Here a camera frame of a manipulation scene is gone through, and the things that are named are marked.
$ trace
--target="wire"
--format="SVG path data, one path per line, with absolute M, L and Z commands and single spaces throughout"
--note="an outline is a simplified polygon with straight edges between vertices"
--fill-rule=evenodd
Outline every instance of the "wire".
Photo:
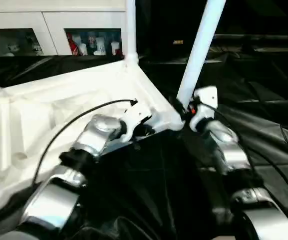
M 268 111 L 268 109 L 267 109 L 267 107 L 266 107 L 267 103 L 260 98 L 260 96 L 259 96 L 259 94 L 258 94 L 258 91 L 257 91 L 257 90 L 254 88 L 254 86 L 251 85 L 249 82 L 248 82 L 247 84 L 249 85 L 250 90 L 251 90 L 251 91 L 256 95 L 256 97 L 258 98 L 258 101 L 259 101 L 259 103 L 261 104 L 261 107 L 262 107 L 262 108 L 264 109 L 264 111 L 266 112 L 266 114 L 267 114 L 268 116 L 272 117 L 272 115 L 269 113 L 269 111 Z M 286 147 L 288 148 L 288 138 L 287 138 L 287 136 L 286 136 L 286 134 L 285 134 L 285 132 L 284 132 L 284 127 L 283 127 L 283 125 L 282 125 L 281 123 L 279 124 L 279 126 L 280 126 L 281 133 L 282 133 L 282 135 L 283 135 L 283 138 L 284 138 Z
M 251 156 L 248 152 L 248 150 L 251 150 L 252 152 L 258 154 L 259 156 L 261 156 L 264 160 L 266 160 L 277 172 L 278 174 L 282 177 L 282 179 L 285 181 L 285 183 L 287 184 L 288 186 L 288 178 L 287 176 L 283 173 L 283 171 L 281 171 L 281 169 L 273 162 L 271 161 L 270 159 L 268 159 L 266 156 L 264 156 L 263 154 L 261 154 L 260 152 L 256 151 L 255 149 L 249 147 L 249 146 L 246 146 L 244 141 L 243 141 L 243 138 L 242 136 L 238 133 L 238 131 L 236 131 L 236 129 L 233 129 L 233 126 L 232 124 L 230 123 L 230 121 L 220 112 L 218 111 L 216 108 L 208 105 L 208 104 L 205 104 L 205 103 L 202 103 L 202 102 L 199 102 L 200 104 L 206 106 L 206 107 L 209 107 L 211 110 L 213 110 L 215 113 L 217 113 L 218 115 L 220 115 L 226 122 L 227 124 L 230 126 L 230 128 L 232 129 L 232 131 L 235 132 L 235 134 L 238 136 L 240 142 L 241 142 L 241 145 L 243 146 L 244 150 L 245 150 L 245 153 L 248 157 L 248 159 L 250 160 L 250 164 L 252 166 L 252 168 L 255 170 L 254 168 L 254 165 L 253 165 L 253 161 L 251 160 Z
M 284 174 L 283 171 L 281 171 L 281 169 L 273 162 L 271 161 L 269 158 L 267 158 L 266 156 L 264 156 L 262 153 L 260 153 L 259 151 L 251 148 L 251 147 L 247 147 L 250 151 L 254 152 L 255 154 L 259 155 L 260 157 L 262 157 L 266 162 L 268 162 L 278 173 L 279 175 L 282 177 L 282 179 L 285 181 L 285 183 L 288 185 L 288 178 L 287 176 Z
M 73 122 L 75 122 L 76 120 L 78 120 L 79 118 L 81 118 L 82 116 L 85 116 L 86 114 L 90 113 L 90 112 L 93 112 L 99 108 L 102 108 L 102 107 L 105 107 L 107 105 L 110 105 L 110 104 L 115 104 L 115 103 L 121 103 L 121 102 L 130 102 L 132 105 L 136 104 L 137 103 L 137 100 L 130 100 L 130 99 L 121 99 L 121 100 L 115 100 L 115 101 L 109 101 L 107 103 L 104 103 L 102 105 L 99 105 L 99 106 L 96 106 L 94 108 L 91 108 L 87 111 L 84 111 L 82 112 L 80 115 L 74 117 L 71 121 L 69 121 L 64 127 L 61 128 L 61 130 L 58 131 L 58 133 L 50 140 L 50 142 L 48 143 L 47 147 L 45 148 L 43 154 L 41 155 L 40 159 L 39 159 L 39 162 L 38 162 L 38 165 L 37 165 L 37 168 L 35 170 L 35 174 L 34 174 L 34 177 L 33 177 L 33 180 L 32 180 L 32 183 L 31 183 L 31 187 L 33 188 L 35 186 L 35 183 L 36 183 L 36 180 L 37 180 L 37 177 L 38 177 L 38 172 L 40 170 L 40 167 L 42 165 L 42 162 L 47 154 L 47 151 L 48 149 L 50 148 L 50 146 L 52 145 L 52 143 L 56 140 L 56 138 L 66 129 L 68 128 Z

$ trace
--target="black fabric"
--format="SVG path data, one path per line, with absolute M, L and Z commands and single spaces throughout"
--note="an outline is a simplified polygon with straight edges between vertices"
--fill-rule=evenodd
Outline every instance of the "black fabric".
M 59 155 L 61 164 L 86 175 L 95 164 L 94 157 L 82 149 L 70 149 Z
M 208 57 L 220 62 L 204 65 L 198 86 L 216 85 L 219 111 L 245 144 L 274 161 L 288 176 L 288 53 Z M 0 58 L 0 85 L 112 60 L 117 59 Z M 140 65 L 166 98 L 176 96 L 185 61 L 143 58 Z M 288 210 L 288 187 L 282 178 L 265 159 L 253 152 L 250 157 L 266 187 Z M 225 225 L 231 219 L 227 196 L 218 176 L 207 170 L 212 165 L 201 137 L 187 128 L 180 133 L 159 133 L 108 154 L 91 175 L 88 194 L 82 199 L 84 223 L 72 239 L 211 239 L 231 233 Z
M 47 228 L 42 227 L 43 225 L 34 224 L 33 221 L 30 223 L 21 224 L 16 228 L 18 232 L 24 232 L 30 236 L 33 236 L 37 240 L 51 240 L 54 239 L 52 232 L 47 230 Z
M 243 189 L 262 188 L 264 182 L 261 177 L 250 169 L 238 169 L 223 176 L 227 193 L 234 194 Z

